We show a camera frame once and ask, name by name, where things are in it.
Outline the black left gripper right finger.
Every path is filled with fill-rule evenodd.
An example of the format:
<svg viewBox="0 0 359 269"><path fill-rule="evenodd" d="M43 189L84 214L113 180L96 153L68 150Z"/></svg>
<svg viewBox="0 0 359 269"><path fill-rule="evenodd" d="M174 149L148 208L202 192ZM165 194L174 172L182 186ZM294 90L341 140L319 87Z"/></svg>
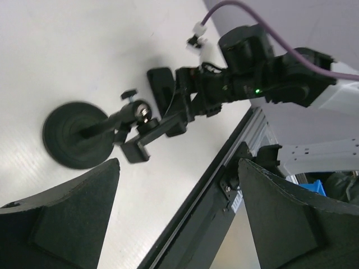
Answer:
<svg viewBox="0 0 359 269"><path fill-rule="evenodd" d="M358 206L293 184L247 159L240 188L261 268L358 268Z"/></svg>

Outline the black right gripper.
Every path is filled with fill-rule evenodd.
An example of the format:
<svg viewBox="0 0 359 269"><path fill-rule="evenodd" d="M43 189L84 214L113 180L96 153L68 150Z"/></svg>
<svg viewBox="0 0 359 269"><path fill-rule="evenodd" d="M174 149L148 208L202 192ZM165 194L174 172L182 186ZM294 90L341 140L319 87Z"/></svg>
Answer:
<svg viewBox="0 0 359 269"><path fill-rule="evenodd" d="M187 123L198 115L212 117L222 109L223 103L233 101L233 87L229 72L218 66L181 67L175 71L176 91L181 113L165 117L172 101L175 81L168 67L152 68L147 79L152 90L159 114L157 118L137 127L138 135L121 145L129 163L143 163L150 159L145 146L172 129L183 134Z"/></svg>

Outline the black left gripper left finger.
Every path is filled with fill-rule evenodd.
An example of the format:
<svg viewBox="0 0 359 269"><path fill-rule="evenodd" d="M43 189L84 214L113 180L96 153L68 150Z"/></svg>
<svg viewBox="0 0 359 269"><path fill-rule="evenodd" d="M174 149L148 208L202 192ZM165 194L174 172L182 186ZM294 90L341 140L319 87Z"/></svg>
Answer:
<svg viewBox="0 0 359 269"><path fill-rule="evenodd" d="M1 268L97 268L120 175L110 159L1 207Z"/></svg>

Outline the black phone stand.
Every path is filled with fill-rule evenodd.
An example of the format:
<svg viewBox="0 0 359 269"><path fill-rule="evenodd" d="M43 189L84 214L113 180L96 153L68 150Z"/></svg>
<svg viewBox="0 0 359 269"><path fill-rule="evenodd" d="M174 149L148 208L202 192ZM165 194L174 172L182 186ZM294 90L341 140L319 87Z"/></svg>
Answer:
<svg viewBox="0 0 359 269"><path fill-rule="evenodd" d="M71 169L90 169L111 155L115 145L122 146L133 127L144 135L159 125L145 100L135 100L137 90L122 93L128 100L121 110L108 116L97 106L70 102L57 107L43 125L42 139L48 154Z"/></svg>

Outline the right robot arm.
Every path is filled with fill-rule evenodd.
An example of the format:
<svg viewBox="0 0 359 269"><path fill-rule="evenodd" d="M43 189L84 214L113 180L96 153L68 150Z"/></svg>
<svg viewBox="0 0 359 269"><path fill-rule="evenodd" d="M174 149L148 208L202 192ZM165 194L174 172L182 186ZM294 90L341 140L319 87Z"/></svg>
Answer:
<svg viewBox="0 0 359 269"><path fill-rule="evenodd" d="M358 114L358 74L331 56L308 48L276 56L260 25L237 27L218 44L226 68L202 62L175 74L167 68L148 71L161 120L140 109L138 135L121 145L130 163L147 161L147 144L161 135L185 133L196 116L214 116L225 103L264 98L272 104Z"/></svg>

